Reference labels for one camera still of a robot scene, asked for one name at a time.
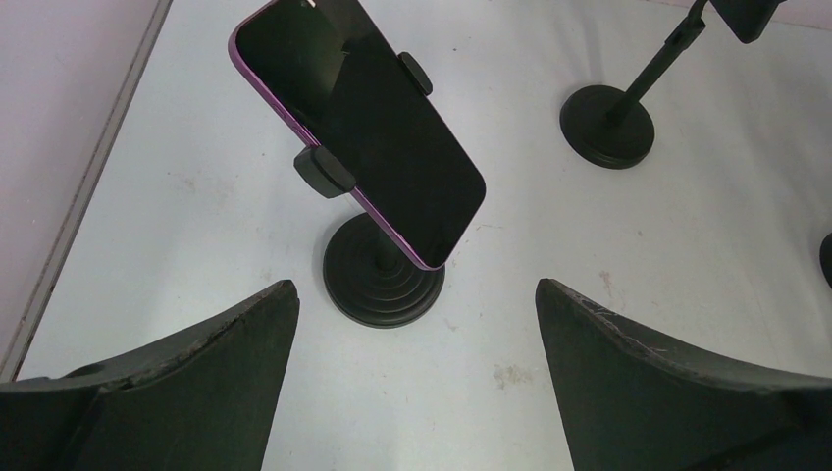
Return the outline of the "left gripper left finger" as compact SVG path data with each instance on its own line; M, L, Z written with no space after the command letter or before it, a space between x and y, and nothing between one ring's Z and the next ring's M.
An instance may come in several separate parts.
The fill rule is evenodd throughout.
M279 281L61 377L1 387L5 470L258 470L299 318Z

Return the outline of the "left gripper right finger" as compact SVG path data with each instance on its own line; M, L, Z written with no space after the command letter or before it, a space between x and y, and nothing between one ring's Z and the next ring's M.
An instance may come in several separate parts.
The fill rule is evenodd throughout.
M553 279L536 288L578 470L827 470L831 382L726 357Z

